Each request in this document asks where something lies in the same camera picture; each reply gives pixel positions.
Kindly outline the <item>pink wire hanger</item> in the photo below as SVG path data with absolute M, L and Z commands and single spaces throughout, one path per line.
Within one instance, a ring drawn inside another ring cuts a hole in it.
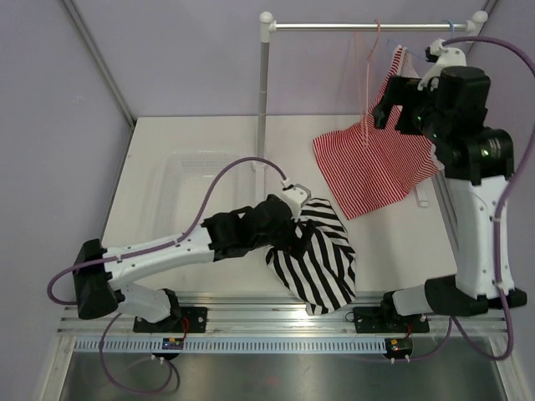
M 356 86 L 357 86 L 357 95 L 359 98 L 359 105 L 360 105 L 360 113 L 359 113 L 359 129 L 360 129 L 360 139 L 361 139 L 361 145 L 364 150 L 367 150 L 369 147 L 369 102 L 370 102 L 370 70 L 371 65 L 373 61 L 373 56 L 375 49 L 377 47 L 377 44 L 380 40 L 381 35 L 381 23 L 378 18 L 374 20 L 375 28 L 373 29 L 374 32 L 376 32 L 374 43 L 371 47 L 368 47 L 366 42 L 360 37 L 360 31 L 353 31 L 353 37 L 348 40 L 347 42 L 347 49 L 346 54 L 344 56 L 344 65 L 341 73 L 341 77 L 339 80 L 339 86 L 337 90 L 337 101 L 336 104 L 340 102 L 340 99 L 344 97 L 344 80 L 345 80 L 345 73 L 346 73 L 346 64 L 348 62 L 348 57 L 350 55 L 350 49 L 352 48 L 354 50 L 354 69 L 356 73 Z M 361 51 L 366 50 L 367 55 L 365 57 L 366 60 L 366 70 L 365 70 L 365 86 L 364 91 L 361 89 L 361 73 L 360 73 L 360 55 Z

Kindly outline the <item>black white striped tank top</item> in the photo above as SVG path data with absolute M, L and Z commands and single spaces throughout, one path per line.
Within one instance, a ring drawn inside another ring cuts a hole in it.
M 296 233 L 312 226 L 310 245 L 300 258 L 269 247 L 268 268 L 300 301 L 309 316 L 339 310 L 356 298 L 356 252 L 329 200 L 311 199 L 302 209 Z

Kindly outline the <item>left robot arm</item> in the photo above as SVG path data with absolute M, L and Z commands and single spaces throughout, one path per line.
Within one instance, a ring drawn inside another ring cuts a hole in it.
M 298 225 L 311 196 L 294 186 L 258 205 L 220 212 L 179 237 L 168 236 L 123 248 L 86 241 L 73 272 L 78 317 L 93 320 L 113 312 L 135 317 L 135 332 L 183 332 L 186 319 L 177 295 L 149 289 L 139 280 L 168 270 L 241 258 L 265 246 L 301 257 L 313 225 Z

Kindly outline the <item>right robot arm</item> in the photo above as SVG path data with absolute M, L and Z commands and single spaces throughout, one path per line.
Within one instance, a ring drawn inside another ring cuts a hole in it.
M 484 125 L 490 87 L 490 78 L 474 67 L 447 67 L 430 84 L 394 76 L 374 107 L 376 128 L 384 129 L 392 109 L 400 107 L 396 130 L 422 135 L 436 147 L 457 227 L 456 274 L 387 292 L 379 312 L 387 330 L 398 331 L 421 314 L 471 317 L 527 304 L 507 261 L 502 195 L 514 175 L 512 138 Z

